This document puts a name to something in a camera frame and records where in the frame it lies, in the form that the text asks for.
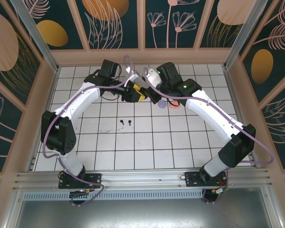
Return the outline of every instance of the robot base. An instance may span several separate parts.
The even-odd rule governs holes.
[[[101,174],[100,173],[85,173],[82,180],[91,183],[101,183]],[[75,180],[70,175],[66,174],[64,171],[59,175],[59,189],[99,189],[100,186],[89,185]]]
[[[227,185],[226,173],[220,172],[216,177],[209,180],[208,184],[205,183],[200,177],[200,172],[186,172],[185,173],[185,181],[187,187],[219,187],[220,182],[217,178],[219,178],[224,184]]]

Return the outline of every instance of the white tiled floor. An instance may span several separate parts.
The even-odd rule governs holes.
[[[136,65],[135,70],[142,74],[143,67],[147,66]],[[184,80],[196,80],[214,102],[236,119],[220,65],[176,67]],[[61,68],[50,110],[64,104],[84,78],[99,68]],[[103,97],[117,98],[108,92]],[[217,133],[193,111],[183,106],[159,108],[149,99],[132,104],[120,98],[114,101],[99,98],[78,119],[75,132],[77,155],[87,170],[198,168],[223,147]],[[46,160],[40,150],[34,171],[61,170],[56,158]]]

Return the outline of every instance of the metal vent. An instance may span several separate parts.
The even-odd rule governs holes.
[[[88,196],[79,196],[74,200],[90,199],[97,192]],[[70,192],[26,192],[24,201],[70,200]],[[202,190],[137,190],[137,191],[104,191],[95,200],[166,200],[202,198]]]

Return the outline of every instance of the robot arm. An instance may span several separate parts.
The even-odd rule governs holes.
[[[162,98],[153,91],[151,87],[148,89],[140,88],[137,84],[133,83],[133,80],[139,77],[135,72],[132,72],[132,75],[125,86],[106,90],[94,88],[83,92],[85,88],[94,85],[112,86],[119,84],[119,81],[112,79],[116,69],[115,63],[105,60],[98,75],[95,73],[91,74],[84,80],[82,87],[76,93],[76,95],[80,94],[80,96],[73,100],[76,96],[74,95],[53,113],[46,111],[42,116],[41,140],[44,141],[45,132],[48,129],[49,124],[56,117],[56,113],[65,110],[66,105],[69,102],[72,102],[51,129],[46,146],[60,157],[61,162],[63,162],[64,166],[73,175],[82,180],[84,180],[85,168],[76,156],[76,151],[74,149],[76,135],[73,126],[83,111],[93,101],[101,97],[105,91],[121,95],[122,100],[127,102],[139,102],[148,96],[155,104]],[[251,125],[243,126],[242,123],[233,120],[213,103],[206,95],[205,91],[202,90],[201,86],[194,80],[188,79],[183,82],[173,63],[161,65],[157,68],[157,71],[149,69],[147,78],[153,86],[167,95],[174,97],[198,97],[208,101],[208,103],[204,103],[196,99],[178,100],[182,105],[200,115],[211,127],[213,127],[225,143],[224,148],[221,149],[218,155],[208,161],[200,169],[200,177],[206,184],[225,169],[235,167],[253,150],[254,141],[246,137],[234,126],[237,125],[252,136],[255,136],[255,128]],[[234,125],[231,125],[218,110],[229,117],[234,122]]]

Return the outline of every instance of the enclosure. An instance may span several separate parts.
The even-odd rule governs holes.
[[[62,166],[41,152],[41,116],[104,59],[121,65],[124,81],[125,55],[140,75],[174,63],[184,81],[252,124],[274,162],[262,164],[270,156],[255,143],[244,161],[257,163],[229,170],[223,199],[203,203],[203,188],[181,176],[218,154],[218,133],[182,105],[105,92],[74,126],[76,155],[105,189],[84,213],[73,208],[72,190],[58,188]],[[0,227],[214,224],[285,227],[285,0],[0,0]]]

